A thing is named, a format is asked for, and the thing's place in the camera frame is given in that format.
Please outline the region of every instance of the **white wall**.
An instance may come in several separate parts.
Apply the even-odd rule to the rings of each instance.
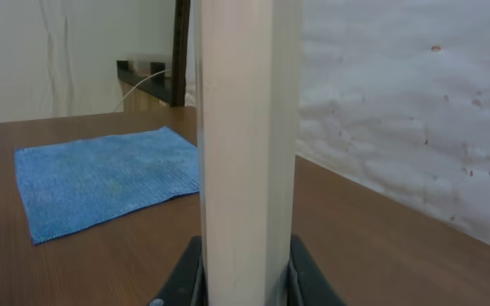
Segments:
[[[170,55],[174,1],[0,0],[0,122],[109,112],[116,60]]]
[[[490,243],[490,2],[308,0],[303,33],[298,153]]]

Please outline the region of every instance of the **white cable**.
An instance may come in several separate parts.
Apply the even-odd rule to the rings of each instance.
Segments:
[[[144,82],[144,81],[146,81],[146,80],[151,79],[151,77],[155,77],[155,76],[157,76],[157,75],[159,75],[159,74],[161,74],[161,73],[168,72],[168,71],[170,71],[170,70],[171,70],[171,69],[167,69],[167,70],[165,70],[165,71],[159,71],[159,72],[157,72],[157,73],[155,73],[155,74],[151,74],[151,75],[149,75],[148,77],[146,77],[146,78],[144,78],[143,80],[141,80],[140,82],[138,82],[137,84],[135,84],[135,86],[133,86],[133,87],[132,87],[132,89],[130,89],[130,90],[128,91],[128,93],[124,94],[124,97],[122,98],[122,101],[120,101],[120,103],[117,105],[117,107],[115,107],[115,109],[113,110],[113,112],[115,112],[115,111],[117,111],[117,110],[118,110],[118,107],[120,107],[120,105],[121,105],[122,103],[124,103],[124,100],[125,100],[125,99],[128,97],[128,95],[129,95],[131,92],[133,92],[133,91],[134,91],[134,89],[136,89],[136,88],[137,88],[139,85],[141,85],[141,83],[142,83],[142,82]]]

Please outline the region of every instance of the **white pole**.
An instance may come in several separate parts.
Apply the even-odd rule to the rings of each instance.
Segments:
[[[301,1],[200,5],[198,139],[209,305],[284,305]]]

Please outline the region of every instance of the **tabletop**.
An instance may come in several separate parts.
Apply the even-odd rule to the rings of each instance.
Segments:
[[[183,196],[33,246],[14,150],[163,126],[196,144],[196,111],[160,108],[0,123],[0,305],[146,305],[189,239]],[[303,158],[293,232],[349,305],[490,305],[490,246]]]

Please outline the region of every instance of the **blue towel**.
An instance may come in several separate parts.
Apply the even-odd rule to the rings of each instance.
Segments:
[[[167,127],[17,150],[34,244],[198,192],[194,145]]]

